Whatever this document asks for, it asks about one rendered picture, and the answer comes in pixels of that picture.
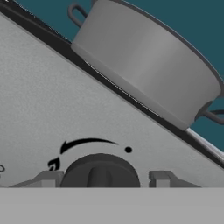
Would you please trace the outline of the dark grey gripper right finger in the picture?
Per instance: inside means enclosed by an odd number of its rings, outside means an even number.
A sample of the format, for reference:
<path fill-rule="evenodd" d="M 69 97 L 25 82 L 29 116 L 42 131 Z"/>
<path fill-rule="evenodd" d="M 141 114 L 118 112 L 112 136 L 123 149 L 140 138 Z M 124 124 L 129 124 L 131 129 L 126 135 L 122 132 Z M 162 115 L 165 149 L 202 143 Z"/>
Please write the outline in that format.
<path fill-rule="evenodd" d="M 149 187 L 166 188 L 166 187 L 197 187 L 197 185 L 178 178 L 172 171 L 150 171 Z"/>

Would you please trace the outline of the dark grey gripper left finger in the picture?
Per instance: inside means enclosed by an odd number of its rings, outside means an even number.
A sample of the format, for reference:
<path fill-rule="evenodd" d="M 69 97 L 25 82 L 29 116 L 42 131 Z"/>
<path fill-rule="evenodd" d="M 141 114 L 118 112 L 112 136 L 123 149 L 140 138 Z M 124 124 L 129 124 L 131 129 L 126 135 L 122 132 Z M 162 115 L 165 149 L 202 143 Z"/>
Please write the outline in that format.
<path fill-rule="evenodd" d="M 13 187 L 60 187 L 63 171 L 42 171 L 33 179 L 13 185 Z"/>

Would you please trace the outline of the black stove knob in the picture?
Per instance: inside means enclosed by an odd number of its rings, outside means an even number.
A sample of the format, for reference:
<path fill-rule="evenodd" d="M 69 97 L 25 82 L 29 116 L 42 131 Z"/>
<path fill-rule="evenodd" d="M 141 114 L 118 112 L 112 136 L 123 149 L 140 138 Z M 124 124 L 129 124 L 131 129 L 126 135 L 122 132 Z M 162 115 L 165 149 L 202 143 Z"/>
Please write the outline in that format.
<path fill-rule="evenodd" d="M 134 167 L 111 154 L 91 154 L 67 168 L 61 187 L 140 187 Z"/>

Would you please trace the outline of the silver stove with black top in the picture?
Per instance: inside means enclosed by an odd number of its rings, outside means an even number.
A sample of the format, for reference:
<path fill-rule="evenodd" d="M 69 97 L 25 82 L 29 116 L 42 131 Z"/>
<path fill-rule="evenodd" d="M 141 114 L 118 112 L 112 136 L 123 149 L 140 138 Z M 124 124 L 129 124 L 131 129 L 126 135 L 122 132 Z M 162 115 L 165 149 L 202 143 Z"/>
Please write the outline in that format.
<path fill-rule="evenodd" d="M 193 131 L 144 115 L 77 57 L 68 41 L 14 0 L 0 0 L 0 186 L 111 154 L 136 170 L 171 171 L 197 187 L 224 187 L 224 156 Z"/>

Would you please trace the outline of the grey metal pot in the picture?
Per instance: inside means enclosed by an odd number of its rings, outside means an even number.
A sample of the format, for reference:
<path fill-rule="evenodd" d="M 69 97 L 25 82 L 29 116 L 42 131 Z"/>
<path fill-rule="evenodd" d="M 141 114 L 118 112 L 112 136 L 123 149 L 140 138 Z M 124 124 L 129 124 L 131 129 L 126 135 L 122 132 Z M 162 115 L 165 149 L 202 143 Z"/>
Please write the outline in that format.
<path fill-rule="evenodd" d="M 147 109 L 181 130 L 201 116 L 224 125 L 208 109 L 224 81 L 167 24 L 124 0 L 92 0 L 89 12 L 72 3 L 67 15 L 80 27 L 72 50 Z"/>

